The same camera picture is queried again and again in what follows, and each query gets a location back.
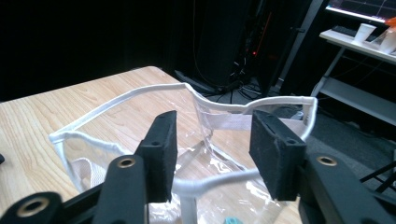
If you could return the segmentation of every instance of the clear plastic bag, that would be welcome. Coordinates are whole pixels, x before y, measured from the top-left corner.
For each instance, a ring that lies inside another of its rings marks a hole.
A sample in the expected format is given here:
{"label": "clear plastic bag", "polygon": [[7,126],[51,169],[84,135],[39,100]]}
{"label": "clear plastic bag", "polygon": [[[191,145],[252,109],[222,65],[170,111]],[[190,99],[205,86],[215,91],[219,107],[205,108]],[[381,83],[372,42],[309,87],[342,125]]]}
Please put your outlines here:
{"label": "clear plastic bag", "polygon": [[[285,106],[291,113],[279,114]],[[126,92],[49,139],[83,192],[104,181],[112,160],[134,153],[159,114],[176,110],[173,200],[152,203],[150,222],[223,223],[232,217],[243,223],[271,223],[285,204],[271,200],[248,154],[253,109],[278,115],[305,140],[315,122],[317,100],[270,97],[248,105],[222,105],[207,101],[185,83],[155,85]],[[301,116],[291,119],[296,112]]]}

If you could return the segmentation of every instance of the black 3d printed part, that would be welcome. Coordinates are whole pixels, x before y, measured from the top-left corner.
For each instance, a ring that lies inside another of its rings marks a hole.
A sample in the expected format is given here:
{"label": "black 3d printed part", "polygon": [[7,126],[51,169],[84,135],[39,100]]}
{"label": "black 3d printed part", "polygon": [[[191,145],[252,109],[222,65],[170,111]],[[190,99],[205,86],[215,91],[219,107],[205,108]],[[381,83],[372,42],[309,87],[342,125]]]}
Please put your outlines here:
{"label": "black 3d printed part", "polygon": [[159,115],[134,154],[145,161],[148,203],[171,201],[177,162],[177,112]]}
{"label": "black 3d printed part", "polygon": [[249,154],[273,199],[296,200],[296,167],[304,163],[305,147],[305,142],[276,116],[253,111]]}

